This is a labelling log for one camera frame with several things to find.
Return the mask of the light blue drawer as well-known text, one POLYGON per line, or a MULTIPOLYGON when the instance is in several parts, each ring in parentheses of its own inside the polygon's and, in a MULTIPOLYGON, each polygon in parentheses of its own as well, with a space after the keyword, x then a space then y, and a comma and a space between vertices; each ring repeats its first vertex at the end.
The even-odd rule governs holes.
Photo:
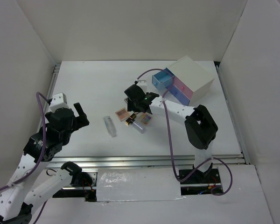
POLYGON ((173 84, 174 77, 174 74, 166 68, 152 76, 152 85, 159 91, 165 91, 173 84))

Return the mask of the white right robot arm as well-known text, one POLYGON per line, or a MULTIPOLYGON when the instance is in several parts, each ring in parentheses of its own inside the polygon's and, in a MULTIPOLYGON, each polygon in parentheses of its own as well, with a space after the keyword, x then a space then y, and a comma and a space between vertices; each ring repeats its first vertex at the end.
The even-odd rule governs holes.
POLYGON ((137 84, 128 87, 124 93, 128 99, 128 111, 160 115, 166 118, 171 164, 177 181, 184 182, 193 174, 197 182, 202 183, 209 179, 213 159, 211 147, 218 126, 208 109, 203 105, 192 107, 175 103, 165 99, 164 95, 144 92, 137 84), (185 127, 188 140, 195 150, 194 169, 182 179, 179 178, 175 169, 170 120, 185 127))

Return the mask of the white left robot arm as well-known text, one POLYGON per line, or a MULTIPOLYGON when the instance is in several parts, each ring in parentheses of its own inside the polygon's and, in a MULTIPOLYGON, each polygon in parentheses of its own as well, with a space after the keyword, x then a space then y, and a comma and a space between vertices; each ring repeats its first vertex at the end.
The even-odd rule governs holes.
POLYGON ((0 224, 29 223, 35 211, 61 188, 79 186, 89 178, 81 167, 68 161, 47 181, 32 188, 55 154, 69 143, 71 134, 89 125, 81 105, 75 103, 74 107, 78 116, 65 107, 42 115, 45 127, 29 138, 18 167, 0 190, 0 224))

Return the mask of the black gold lipstick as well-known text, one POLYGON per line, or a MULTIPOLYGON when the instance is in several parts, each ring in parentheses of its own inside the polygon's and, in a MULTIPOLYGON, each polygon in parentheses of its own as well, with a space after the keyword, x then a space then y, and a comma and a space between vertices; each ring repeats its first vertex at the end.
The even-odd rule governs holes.
POLYGON ((135 118, 137 117, 137 114, 136 113, 133 113, 132 115, 130 115, 126 120, 125 120, 125 124, 127 126, 131 125, 134 121, 135 121, 135 118))

